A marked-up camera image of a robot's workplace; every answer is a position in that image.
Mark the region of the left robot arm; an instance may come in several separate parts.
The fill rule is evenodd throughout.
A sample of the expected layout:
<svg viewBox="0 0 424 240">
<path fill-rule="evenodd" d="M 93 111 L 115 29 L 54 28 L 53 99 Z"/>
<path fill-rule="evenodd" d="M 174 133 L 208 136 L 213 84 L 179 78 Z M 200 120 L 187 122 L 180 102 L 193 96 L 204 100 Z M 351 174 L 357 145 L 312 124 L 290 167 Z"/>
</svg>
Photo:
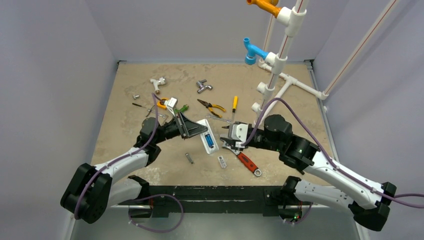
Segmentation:
<svg viewBox="0 0 424 240">
<path fill-rule="evenodd" d="M 81 164 L 61 197 L 60 205 L 77 220 L 96 222 L 113 205 L 132 200 L 138 205 L 149 199 L 149 183 L 130 175 L 152 164 L 161 148 L 159 143 L 175 137 L 189 139 L 210 130 L 207 120 L 192 121 L 178 113 L 160 125 L 154 117 L 143 120 L 136 142 L 127 152 L 107 162 Z"/>
</svg>

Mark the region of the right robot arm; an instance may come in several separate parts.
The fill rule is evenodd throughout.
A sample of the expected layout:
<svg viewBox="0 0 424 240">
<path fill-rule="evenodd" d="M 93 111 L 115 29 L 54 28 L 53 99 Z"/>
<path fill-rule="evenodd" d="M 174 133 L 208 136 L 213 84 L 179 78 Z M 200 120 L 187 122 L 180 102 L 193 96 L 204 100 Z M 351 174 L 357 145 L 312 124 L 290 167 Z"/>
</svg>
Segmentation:
<svg viewBox="0 0 424 240">
<path fill-rule="evenodd" d="M 348 213 L 369 230 L 383 229 L 390 214 L 390 198 L 397 190 L 394 184 L 369 180 L 327 158 L 321 147 L 294 134 L 292 124 L 279 114 L 267 116 L 263 129 L 254 130 L 251 124 L 243 122 L 230 124 L 226 129 L 228 133 L 220 135 L 220 140 L 229 149 L 242 152 L 252 147 L 277 152 L 286 166 L 328 183 L 322 186 L 289 176 L 279 193 L 284 202 L 324 205 Z"/>
</svg>

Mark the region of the blue battery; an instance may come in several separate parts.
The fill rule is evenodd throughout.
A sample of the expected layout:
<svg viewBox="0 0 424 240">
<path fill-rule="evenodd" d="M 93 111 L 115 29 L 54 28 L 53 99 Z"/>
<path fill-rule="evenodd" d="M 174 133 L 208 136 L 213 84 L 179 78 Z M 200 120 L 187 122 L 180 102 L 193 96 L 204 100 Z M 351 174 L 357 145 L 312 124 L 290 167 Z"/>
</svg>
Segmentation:
<svg viewBox="0 0 424 240">
<path fill-rule="evenodd" d="M 204 138 L 206 140 L 206 143 L 207 143 L 208 147 L 209 148 L 213 148 L 214 142 L 212 141 L 211 136 L 209 134 L 205 134 L 204 135 Z"/>
<path fill-rule="evenodd" d="M 215 147 L 215 142 L 213 137 L 210 134 L 206 134 L 205 139 L 207 141 L 208 147 L 213 149 Z"/>
</svg>

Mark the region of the white remote control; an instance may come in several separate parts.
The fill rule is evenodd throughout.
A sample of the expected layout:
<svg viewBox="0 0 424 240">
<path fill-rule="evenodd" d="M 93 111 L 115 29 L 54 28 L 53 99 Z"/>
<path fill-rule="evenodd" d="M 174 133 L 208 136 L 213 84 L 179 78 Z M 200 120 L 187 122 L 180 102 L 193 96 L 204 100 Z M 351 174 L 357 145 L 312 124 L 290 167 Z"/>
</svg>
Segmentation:
<svg viewBox="0 0 424 240">
<path fill-rule="evenodd" d="M 207 131 L 200 134 L 201 141 L 208 155 L 211 155 L 219 150 L 219 146 L 212 132 L 212 128 L 207 119 L 201 119 L 196 122 L 207 128 Z"/>
</svg>

